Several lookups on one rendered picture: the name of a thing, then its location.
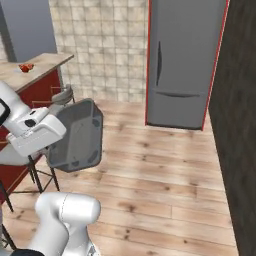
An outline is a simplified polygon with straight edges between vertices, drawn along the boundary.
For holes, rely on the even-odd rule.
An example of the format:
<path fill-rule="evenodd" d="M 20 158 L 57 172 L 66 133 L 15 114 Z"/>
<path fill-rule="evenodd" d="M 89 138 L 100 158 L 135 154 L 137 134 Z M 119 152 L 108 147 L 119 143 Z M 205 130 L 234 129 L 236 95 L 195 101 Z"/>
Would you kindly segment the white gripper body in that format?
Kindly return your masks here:
<path fill-rule="evenodd" d="M 20 136 L 10 133 L 7 140 L 21 156 L 27 157 L 61 140 L 65 133 L 66 127 L 61 121 L 49 114 Z"/>

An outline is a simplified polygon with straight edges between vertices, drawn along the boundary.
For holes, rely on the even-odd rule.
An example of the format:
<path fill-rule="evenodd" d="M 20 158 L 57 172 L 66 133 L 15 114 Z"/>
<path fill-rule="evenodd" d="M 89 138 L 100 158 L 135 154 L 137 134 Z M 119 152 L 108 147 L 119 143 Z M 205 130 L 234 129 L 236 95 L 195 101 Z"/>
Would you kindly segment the grey tupperware container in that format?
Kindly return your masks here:
<path fill-rule="evenodd" d="M 91 98 L 57 112 L 67 131 L 47 152 L 47 163 L 70 173 L 97 166 L 102 158 L 103 113 Z"/>

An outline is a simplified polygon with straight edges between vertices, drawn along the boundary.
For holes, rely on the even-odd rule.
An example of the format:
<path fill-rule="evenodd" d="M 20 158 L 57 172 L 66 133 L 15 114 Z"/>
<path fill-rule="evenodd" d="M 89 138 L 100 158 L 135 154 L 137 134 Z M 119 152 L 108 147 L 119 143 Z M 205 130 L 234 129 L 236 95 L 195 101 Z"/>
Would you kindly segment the red counter with wooden top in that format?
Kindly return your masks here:
<path fill-rule="evenodd" d="M 0 60 L 0 80 L 5 81 L 31 108 L 49 107 L 54 94 L 61 91 L 58 68 L 74 58 L 73 54 L 43 53 L 23 63 Z M 21 64 L 33 64 L 27 73 L 20 70 Z M 8 130 L 0 128 L 0 151 L 7 145 Z M 0 180 L 11 194 L 28 174 L 27 166 L 1 166 Z"/>

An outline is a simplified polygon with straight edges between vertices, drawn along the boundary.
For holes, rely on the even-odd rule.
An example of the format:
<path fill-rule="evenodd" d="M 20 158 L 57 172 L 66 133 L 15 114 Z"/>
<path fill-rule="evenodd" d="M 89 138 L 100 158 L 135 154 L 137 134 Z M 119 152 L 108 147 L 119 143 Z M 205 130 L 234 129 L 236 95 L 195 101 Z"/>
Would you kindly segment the red bell pepper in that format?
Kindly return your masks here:
<path fill-rule="evenodd" d="M 20 64 L 19 68 L 23 73 L 28 73 L 30 70 L 34 68 L 34 65 L 31 63 Z"/>

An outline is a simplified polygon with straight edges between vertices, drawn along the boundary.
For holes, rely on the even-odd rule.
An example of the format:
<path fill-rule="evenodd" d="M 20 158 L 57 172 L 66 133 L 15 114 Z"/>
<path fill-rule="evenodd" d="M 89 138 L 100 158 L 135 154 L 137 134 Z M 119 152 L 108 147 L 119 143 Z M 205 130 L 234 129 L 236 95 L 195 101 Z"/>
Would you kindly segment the dark wood cabinet panel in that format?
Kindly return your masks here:
<path fill-rule="evenodd" d="M 230 0 L 209 114 L 239 256 L 256 256 L 256 0 Z"/>

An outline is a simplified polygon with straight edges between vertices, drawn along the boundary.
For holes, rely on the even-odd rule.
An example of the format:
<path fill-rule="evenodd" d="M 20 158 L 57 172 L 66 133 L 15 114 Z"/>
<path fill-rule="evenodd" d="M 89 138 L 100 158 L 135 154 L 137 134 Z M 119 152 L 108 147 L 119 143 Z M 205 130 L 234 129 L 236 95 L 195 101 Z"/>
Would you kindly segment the grey-seat bar stool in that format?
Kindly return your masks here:
<path fill-rule="evenodd" d="M 42 193 L 48 186 L 42 187 L 39 179 L 39 171 L 36 168 L 36 163 L 39 159 L 46 154 L 46 150 L 33 153 L 31 156 L 21 156 L 11 144 L 7 144 L 0 151 L 0 180 L 5 185 L 5 189 L 12 193 L 27 174 L 30 175 L 32 181 L 37 185 L 38 191 Z M 57 190 L 60 190 L 58 180 L 53 168 L 50 169 L 51 173 L 44 173 L 50 177 L 50 181 L 54 181 Z"/>
<path fill-rule="evenodd" d="M 32 102 L 32 106 L 34 108 L 38 107 L 52 107 L 52 106 L 65 106 L 70 101 L 75 102 L 74 92 L 72 86 L 67 84 L 63 88 L 61 88 L 60 92 L 54 94 L 50 100 L 34 100 Z"/>

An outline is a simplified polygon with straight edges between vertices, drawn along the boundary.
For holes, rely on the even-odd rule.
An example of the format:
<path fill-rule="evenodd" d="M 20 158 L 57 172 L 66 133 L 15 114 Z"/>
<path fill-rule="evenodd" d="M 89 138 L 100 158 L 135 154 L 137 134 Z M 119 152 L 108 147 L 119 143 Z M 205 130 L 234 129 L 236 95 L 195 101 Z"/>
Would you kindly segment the grey fridge with red trim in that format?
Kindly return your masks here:
<path fill-rule="evenodd" d="M 201 130 L 229 0 L 149 0 L 146 123 Z"/>

